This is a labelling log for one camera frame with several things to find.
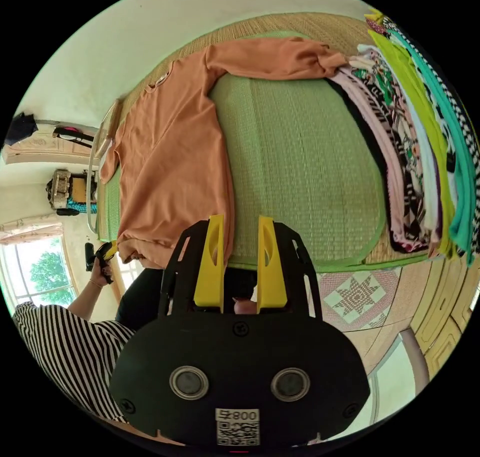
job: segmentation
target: qr code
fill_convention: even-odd
[[[216,441],[220,446],[259,446],[259,411],[216,409]]]

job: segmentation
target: camera lens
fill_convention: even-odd
[[[184,365],[171,373],[170,388],[181,399],[195,401],[207,393],[209,381],[199,368]]]
[[[307,373],[299,368],[286,368],[275,375],[270,388],[277,399],[294,402],[307,394],[310,379]]]

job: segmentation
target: curtain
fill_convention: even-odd
[[[23,244],[63,234],[57,214],[20,218],[0,225],[0,245]]]

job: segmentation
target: hand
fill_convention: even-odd
[[[257,313],[257,303],[249,298],[233,298],[233,311],[237,315],[254,315]]]
[[[91,270],[90,280],[99,287],[105,287],[108,282],[105,276],[112,276],[112,268],[107,263],[106,267],[100,267],[100,261],[95,257],[95,262],[93,263],[93,269]]]

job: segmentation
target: pink clothing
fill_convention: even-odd
[[[166,267],[182,231],[224,215],[225,263],[234,241],[234,190],[225,139],[209,90],[226,73],[252,79],[332,77],[346,57],[300,37],[239,39],[170,64],[118,128],[101,169],[120,176],[117,246],[123,262]]]
[[[385,128],[376,117],[374,111],[361,91],[363,83],[360,82],[346,68],[345,72],[338,72],[330,79],[336,82],[348,94],[350,100],[357,106],[366,123],[370,127],[378,143],[378,147],[385,159],[387,166],[386,183],[388,188],[388,200],[390,206],[390,229],[393,238],[399,244],[406,242],[404,232],[404,181],[397,154]]]

